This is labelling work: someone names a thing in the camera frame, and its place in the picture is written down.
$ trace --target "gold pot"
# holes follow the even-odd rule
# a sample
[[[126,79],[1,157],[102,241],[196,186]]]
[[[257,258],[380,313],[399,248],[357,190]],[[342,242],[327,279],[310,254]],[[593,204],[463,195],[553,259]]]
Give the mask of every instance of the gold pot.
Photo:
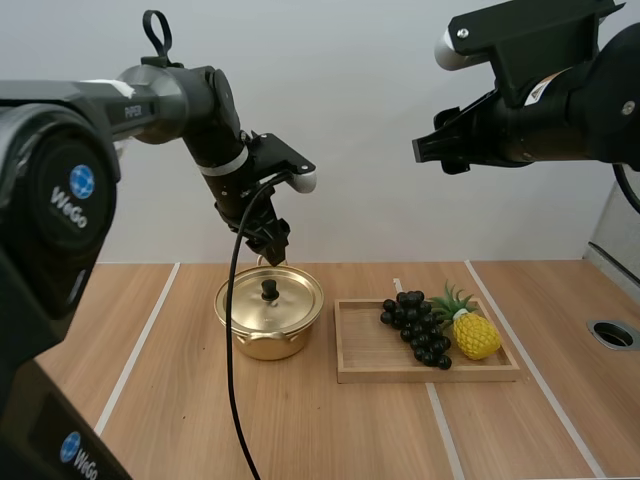
[[[231,331],[238,350],[258,360],[279,360],[306,345],[324,304],[322,287],[297,268],[258,266],[238,273],[233,283]],[[216,295],[215,310],[226,325],[227,286]]]

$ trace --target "pot handle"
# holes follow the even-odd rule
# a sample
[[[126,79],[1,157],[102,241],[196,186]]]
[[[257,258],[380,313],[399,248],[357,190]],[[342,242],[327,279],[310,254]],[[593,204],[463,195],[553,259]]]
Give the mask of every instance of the pot handle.
[[[263,257],[262,255],[258,255],[258,260],[256,261],[256,266],[261,267],[261,266],[262,266],[262,261],[263,261],[263,260],[264,260],[264,257]],[[284,262],[279,263],[278,265],[285,265],[285,266],[287,266],[287,265],[289,265],[289,264],[288,264],[288,263],[287,263],[287,261],[285,260]]]
[[[273,333],[250,333],[246,337],[236,337],[240,343],[243,345],[249,345],[251,342],[255,342],[256,340],[286,340],[287,336],[282,332],[273,332]]]

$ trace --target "pineapple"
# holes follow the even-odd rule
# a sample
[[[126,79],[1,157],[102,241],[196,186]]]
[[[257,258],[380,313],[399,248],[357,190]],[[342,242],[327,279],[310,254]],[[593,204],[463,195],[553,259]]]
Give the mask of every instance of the pineapple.
[[[444,318],[442,330],[453,323],[453,336],[460,350],[471,360],[481,360],[500,348],[500,334],[486,318],[473,313],[476,309],[469,306],[473,295],[460,300],[462,290],[455,291],[455,285],[449,289],[444,286],[445,296],[433,297],[434,313]]]

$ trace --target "blue circular logo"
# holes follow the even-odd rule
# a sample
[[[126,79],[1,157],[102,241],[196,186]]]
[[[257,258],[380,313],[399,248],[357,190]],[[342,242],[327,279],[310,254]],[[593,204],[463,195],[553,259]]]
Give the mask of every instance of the blue circular logo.
[[[62,463],[68,463],[73,460],[79,448],[80,434],[78,432],[72,432],[67,435],[67,438],[62,442],[62,448],[60,448],[60,460],[62,460]]]
[[[93,172],[86,165],[76,165],[71,170],[69,185],[71,186],[71,193],[80,200],[89,198],[95,187]]]

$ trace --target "wooden tray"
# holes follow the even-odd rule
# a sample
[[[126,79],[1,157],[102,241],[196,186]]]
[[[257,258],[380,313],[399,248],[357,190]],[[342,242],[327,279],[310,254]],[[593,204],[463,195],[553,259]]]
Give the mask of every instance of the wooden tray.
[[[514,382],[520,377],[515,358],[504,345],[484,360],[468,359],[453,345],[449,370],[425,367],[414,357],[400,332],[380,322],[384,300],[336,300],[338,383]],[[469,302],[491,323],[479,299]]]

